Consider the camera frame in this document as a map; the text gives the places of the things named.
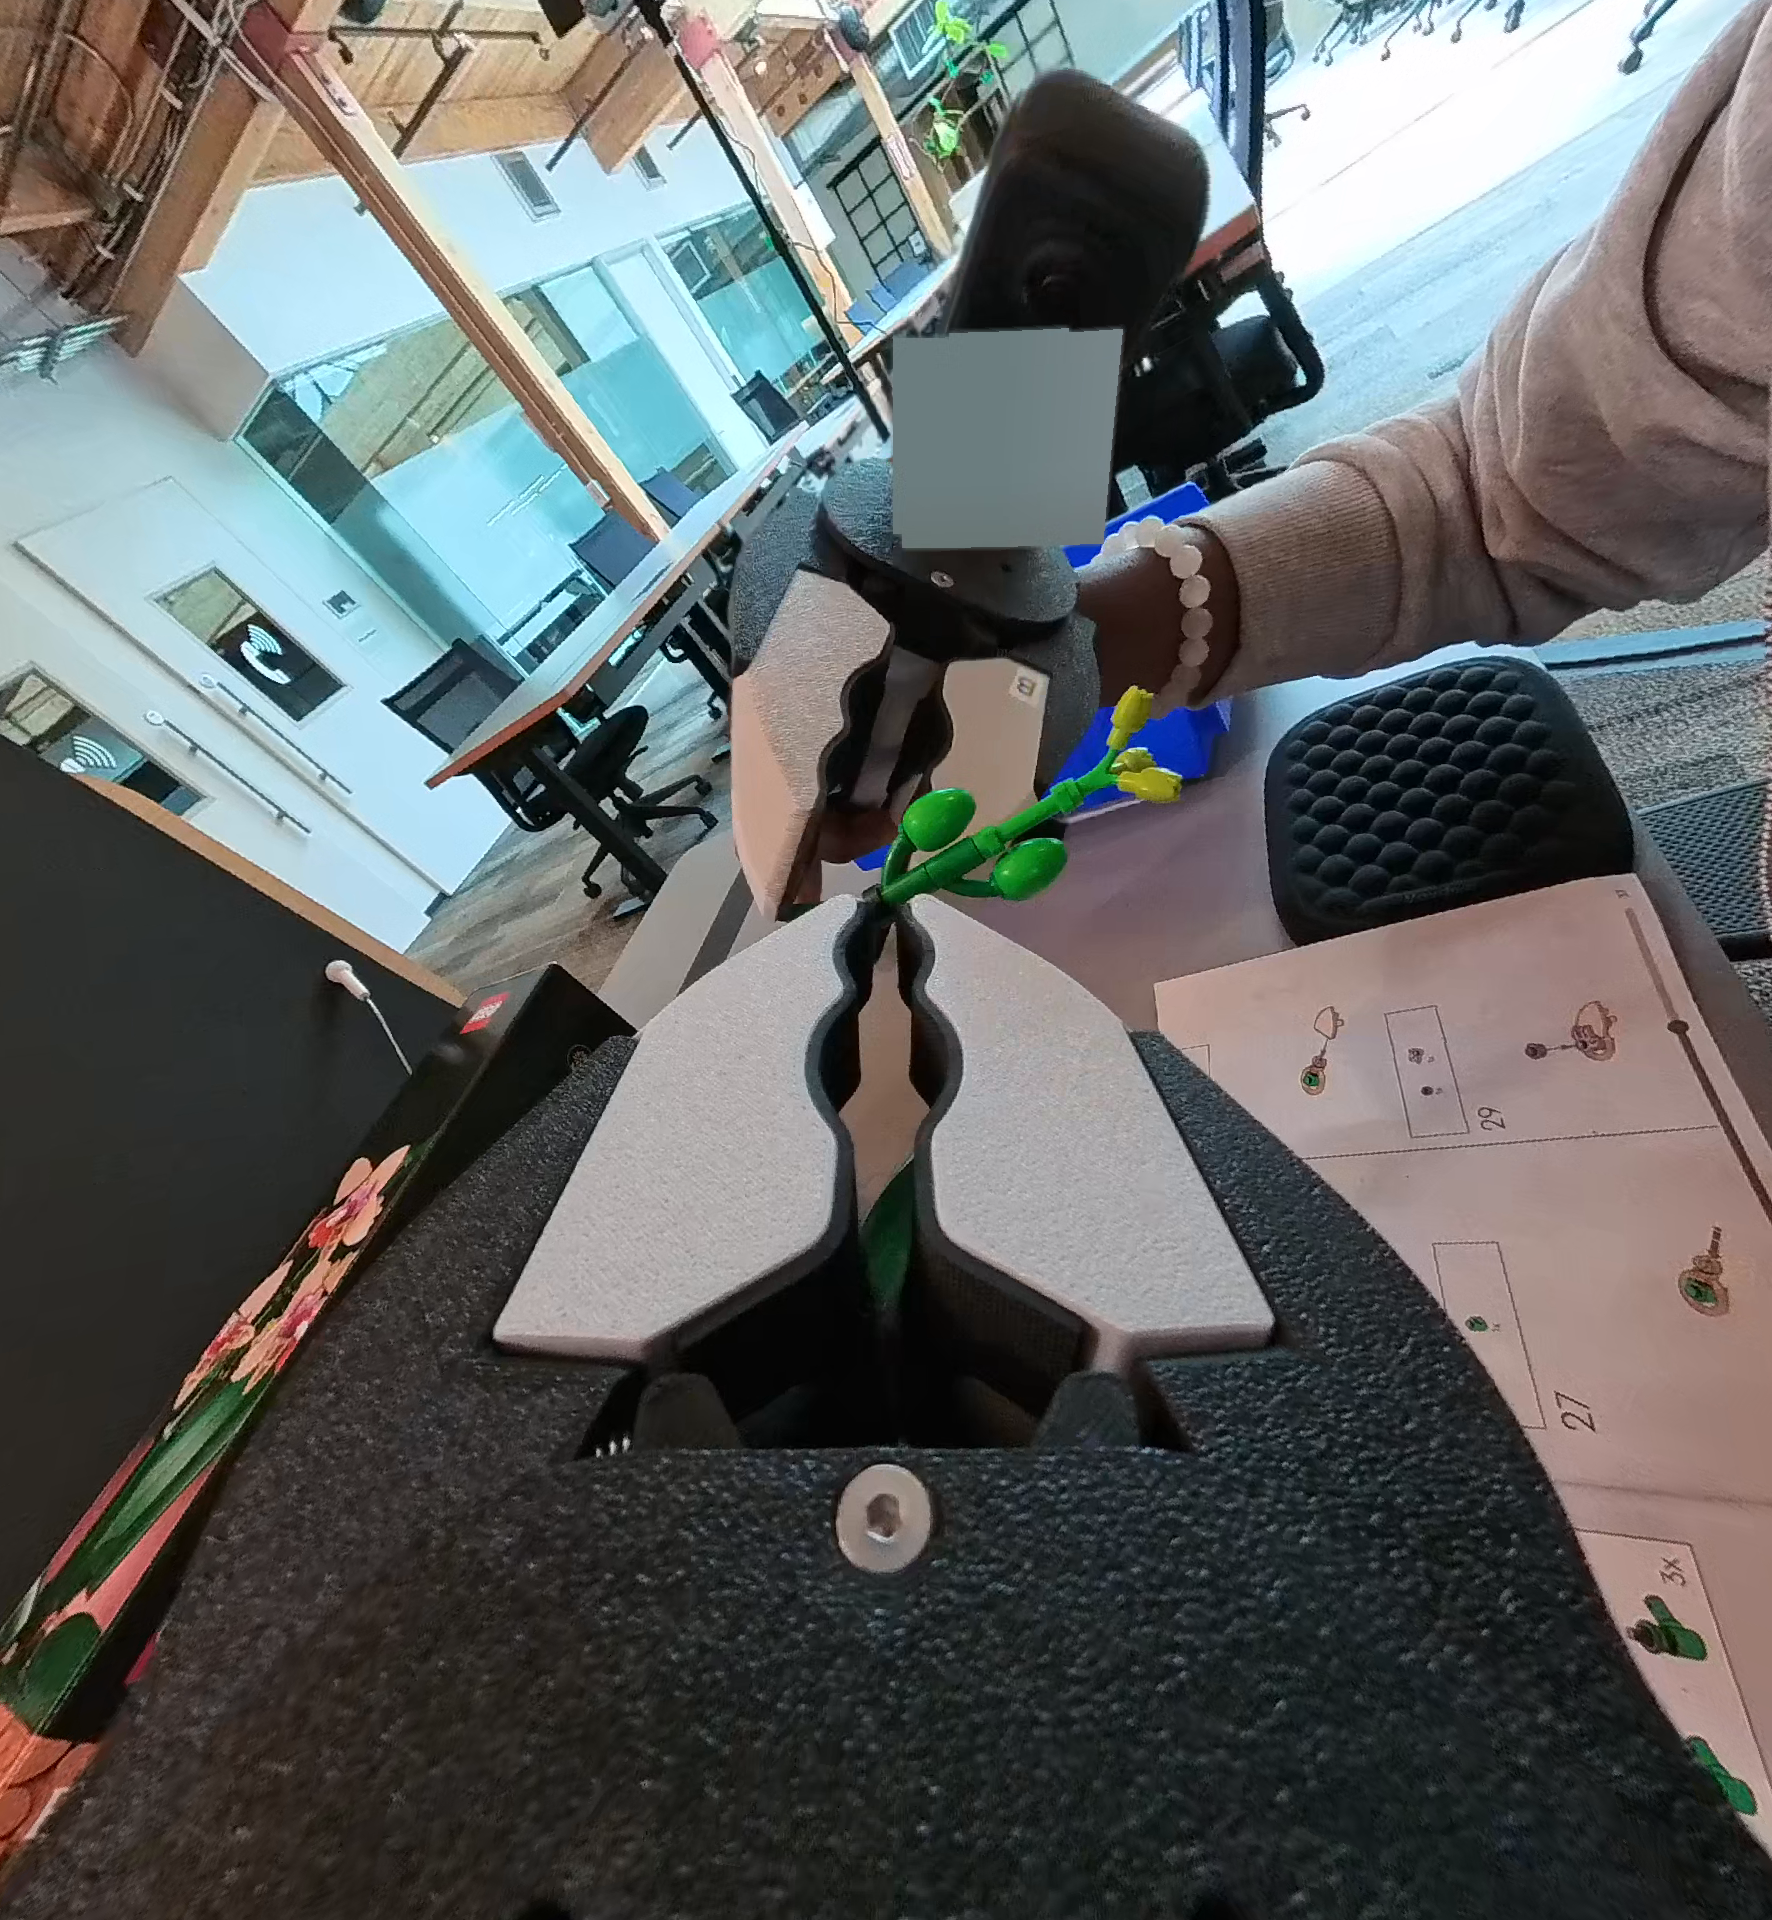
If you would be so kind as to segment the hanging green plant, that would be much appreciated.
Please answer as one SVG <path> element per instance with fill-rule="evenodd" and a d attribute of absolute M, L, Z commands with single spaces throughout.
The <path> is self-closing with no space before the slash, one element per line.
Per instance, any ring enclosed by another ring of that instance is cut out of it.
<path fill-rule="evenodd" d="M 1009 49 L 953 2 L 937 2 L 932 24 L 939 35 L 939 79 L 924 96 L 922 148 L 936 161 L 958 156 L 964 131 L 988 88 L 996 94 Z"/>

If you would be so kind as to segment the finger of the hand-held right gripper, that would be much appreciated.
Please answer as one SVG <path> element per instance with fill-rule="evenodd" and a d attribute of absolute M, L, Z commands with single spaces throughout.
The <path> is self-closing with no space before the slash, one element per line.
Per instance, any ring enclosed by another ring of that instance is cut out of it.
<path fill-rule="evenodd" d="M 732 836 L 759 912 L 779 917 L 819 857 L 830 763 L 851 733 L 853 692 L 885 665 L 892 628 L 870 601 L 795 573 L 731 697 Z"/>
<path fill-rule="evenodd" d="M 964 789 L 977 818 L 1009 818 L 1039 797 L 1050 675 L 1016 658 L 954 660 L 911 709 L 889 810 L 926 791 Z"/>

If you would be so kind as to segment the blue plastic bin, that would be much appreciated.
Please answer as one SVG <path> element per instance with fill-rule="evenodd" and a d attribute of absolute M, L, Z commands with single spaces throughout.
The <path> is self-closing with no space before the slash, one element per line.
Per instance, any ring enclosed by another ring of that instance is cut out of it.
<path fill-rule="evenodd" d="M 1210 496 L 1199 483 L 1184 481 L 1169 492 L 1111 517 L 1107 537 L 1114 537 L 1122 528 L 1139 524 L 1141 521 L 1176 522 L 1182 517 L 1205 511 L 1208 504 Z M 1171 773 L 1195 784 L 1210 774 L 1216 742 L 1227 735 L 1231 718 L 1231 701 L 1218 701 L 1208 707 L 1178 707 L 1165 716 L 1150 720 L 1135 737 L 1135 742 L 1148 748 L 1154 759 L 1171 769 Z M 1105 705 L 1075 744 L 1058 780 L 1090 774 L 1107 748 L 1112 727 L 1114 707 Z"/>

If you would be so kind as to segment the person's right hand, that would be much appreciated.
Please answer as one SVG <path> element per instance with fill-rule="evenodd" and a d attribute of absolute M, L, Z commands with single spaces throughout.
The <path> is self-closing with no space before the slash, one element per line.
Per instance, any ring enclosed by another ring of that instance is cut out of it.
<path fill-rule="evenodd" d="M 1133 684 L 1159 694 L 1184 643 L 1180 579 L 1156 549 L 1097 556 L 1077 575 L 1079 611 L 1094 624 L 1099 703 Z"/>

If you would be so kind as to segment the orchid picture toy box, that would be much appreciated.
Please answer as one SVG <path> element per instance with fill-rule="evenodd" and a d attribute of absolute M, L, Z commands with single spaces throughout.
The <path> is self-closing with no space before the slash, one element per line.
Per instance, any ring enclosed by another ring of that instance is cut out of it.
<path fill-rule="evenodd" d="M 595 1053 L 635 1034 L 550 964 L 456 1019 L 339 1167 L 322 1203 L 236 1305 L 0 1626 L 0 1880 L 99 1756 L 253 1427 L 364 1265 Z"/>

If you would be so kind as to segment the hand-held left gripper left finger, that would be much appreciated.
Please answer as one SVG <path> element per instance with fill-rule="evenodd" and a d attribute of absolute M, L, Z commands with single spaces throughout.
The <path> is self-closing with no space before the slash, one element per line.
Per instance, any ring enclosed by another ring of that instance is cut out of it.
<path fill-rule="evenodd" d="M 648 1021 L 495 1324 L 509 1352 L 811 1369 L 874 1331 L 842 1107 L 879 919 L 836 897 Z"/>

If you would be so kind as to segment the person's right forearm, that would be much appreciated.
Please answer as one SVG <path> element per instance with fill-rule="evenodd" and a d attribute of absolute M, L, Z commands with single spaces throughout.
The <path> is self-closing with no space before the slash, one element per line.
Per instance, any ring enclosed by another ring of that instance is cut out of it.
<path fill-rule="evenodd" d="M 1772 3 L 1692 69 L 1457 395 L 1210 519 L 1235 694 L 1526 643 L 1772 556 Z"/>

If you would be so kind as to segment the black pole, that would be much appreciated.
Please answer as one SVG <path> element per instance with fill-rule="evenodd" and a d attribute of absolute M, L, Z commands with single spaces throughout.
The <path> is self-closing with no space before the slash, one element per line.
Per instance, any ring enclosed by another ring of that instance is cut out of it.
<path fill-rule="evenodd" d="M 890 440 L 890 421 L 885 419 L 885 413 L 879 408 L 879 402 L 875 400 L 874 391 L 866 381 L 866 376 L 860 372 L 857 361 L 853 361 L 849 344 L 842 329 L 827 310 L 827 301 L 821 299 L 817 282 L 808 272 L 804 255 L 798 252 L 795 238 L 789 237 L 789 231 L 781 225 L 778 218 L 778 208 L 770 199 L 770 193 L 763 188 L 763 184 L 755 176 L 751 150 L 746 146 L 742 139 L 731 131 L 731 126 L 719 112 L 714 96 L 708 92 L 704 80 L 699 79 L 699 69 L 684 52 L 680 35 L 676 33 L 676 26 L 668 15 L 668 3 L 638 2 L 637 9 L 644 18 L 644 22 L 652 28 L 653 35 L 659 37 L 659 43 L 667 49 L 682 82 L 685 84 L 695 105 L 699 107 L 702 120 L 708 124 L 708 129 L 721 144 L 721 150 L 731 161 L 731 169 L 738 184 L 742 186 L 744 191 L 747 191 L 747 199 L 755 206 L 759 222 L 766 231 L 778 257 L 785 263 L 795 285 L 800 291 L 804 304 L 808 306 L 810 317 L 815 323 L 821 336 L 827 340 L 827 346 L 830 348 L 838 370 L 845 374 L 853 398 L 860 402 L 866 417 L 874 423 L 877 438 L 885 445 L 885 442 Z"/>

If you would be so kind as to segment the black divider panel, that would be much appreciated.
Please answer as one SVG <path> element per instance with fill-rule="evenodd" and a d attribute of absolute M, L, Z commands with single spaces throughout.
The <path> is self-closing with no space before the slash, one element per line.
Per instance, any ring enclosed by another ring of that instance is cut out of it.
<path fill-rule="evenodd" d="M 0 1626 L 458 994 L 0 737 Z"/>

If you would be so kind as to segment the wooden top office table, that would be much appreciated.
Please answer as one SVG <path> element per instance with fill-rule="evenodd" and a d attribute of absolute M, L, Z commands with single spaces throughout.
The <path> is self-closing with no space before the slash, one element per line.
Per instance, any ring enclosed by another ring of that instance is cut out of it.
<path fill-rule="evenodd" d="M 544 660 L 473 722 L 426 784 L 430 789 L 473 778 L 512 825 L 539 833 L 573 825 L 593 836 L 601 859 L 623 876 L 637 908 L 650 904 L 668 874 L 642 833 L 667 820 L 717 825 L 708 808 L 710 780 L 659 793 L 629 789 L 644 724 L 629 720 L 616 665 L 653 663 L 672 645 L 699 671 L 719 705 L 731 695 L 725 647 L 691 628 L 708 590 L 708 551 L 731 534 L 749 536 L 751 507 L 778 509 L 783 492 L 817 458 L 836 458 L 862 419 L 845 400 L 825 419 L 804 421 L 747 468 L 682 515 L 621 583 Z"/>

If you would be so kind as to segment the white door with phone sign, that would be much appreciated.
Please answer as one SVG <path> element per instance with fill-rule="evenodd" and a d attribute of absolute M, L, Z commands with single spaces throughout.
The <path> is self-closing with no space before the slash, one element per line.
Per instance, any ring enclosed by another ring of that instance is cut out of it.
<path fill-rule="evenodd" d="M 121 727 L 202 795 L 194 821 L 390 940 L 497 838 L 484 801 L 431 791 L 430 742 L 386 703 L 431 660 L 337 560 L 236 530 L 174 475 L 20 536 L 106 641 Z"/>

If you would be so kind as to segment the white instruction booklet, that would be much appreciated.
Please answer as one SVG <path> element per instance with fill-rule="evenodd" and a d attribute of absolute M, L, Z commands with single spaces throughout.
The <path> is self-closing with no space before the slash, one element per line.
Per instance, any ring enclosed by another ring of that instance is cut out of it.
<path fill-rule="evenodd" d="M 1772 1151 L 1637 876 L 1156 985 L 1421 1277 L 1772 1856 Z"/>

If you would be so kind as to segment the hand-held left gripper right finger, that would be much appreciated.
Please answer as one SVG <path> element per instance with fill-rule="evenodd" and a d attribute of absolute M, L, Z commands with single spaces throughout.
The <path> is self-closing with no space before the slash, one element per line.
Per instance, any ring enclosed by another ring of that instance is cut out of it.
<path fill-rule="evenodd" d="M 1254 1267 L 1114 1009 L 943 900 L 900 929 L 947 1340 L 994 1372 L 1269 1344 Z"/>

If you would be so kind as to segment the black mesh office chair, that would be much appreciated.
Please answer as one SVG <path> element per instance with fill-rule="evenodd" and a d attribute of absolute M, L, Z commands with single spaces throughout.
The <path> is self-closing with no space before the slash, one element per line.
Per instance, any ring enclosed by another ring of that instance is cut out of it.
<path fill-rule="evenodd" d="M 480 645 L 458 641 L 386 705 L 437 746 L 456 752 L 516 684 L 512 673 Z M 646 707 L 603 707 L 584 694 L 473 769 L 522 831 L 567 823 L 595 838 L 582 878 L 591 899 L 603 893 L 597 872 L 610 863 L 637 902 L 652 902 L 667 872 L 644 852 L 644 836 L 667 820 L 699 820 L 708 829 L 719 823 L 708 806 L 680 803 L 682 793 L 708 797 L 710 780 L 682 778 L 650 791 L 631 774 L 648 724 Z"/>

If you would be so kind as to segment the green toy brick plant stem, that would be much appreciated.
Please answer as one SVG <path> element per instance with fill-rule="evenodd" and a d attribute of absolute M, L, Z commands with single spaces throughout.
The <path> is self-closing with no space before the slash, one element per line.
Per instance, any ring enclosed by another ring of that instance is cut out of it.
<path fill-rule="evenodd" d="M 1035 803 L 1009 818 L 977 818 L 975 799 L 964 789 L 936 789 L 909 804 L 883 857 L 877 897 L 892 910 L 896 985 L 906 1021 L 906 1079 L 921 1107 L 906 1120 L 907 1151 L 885 1179 L 862 1229 L 874 1303 L 892 1316 L 941 1269 L 924 1248 L 921 1224 L 921 1171 L 917 1149 L 928 1103 L 915 1079 L 913 1017 L 904 994 L 900 917 L 921 899 L 954 908 L 964 899 L 1024 900 L 1047 891 L 1067 865 L 1064 820 L 1099 791 L 1124 784 L 1131 793 L 1171 801 L 1178 778 L 1161 769 L 1135 737 L 1148 722 L 1152 695 L 1133 690 L 1122 707 L 1107 748 L 1086 778 L 1058 780 Z"/>

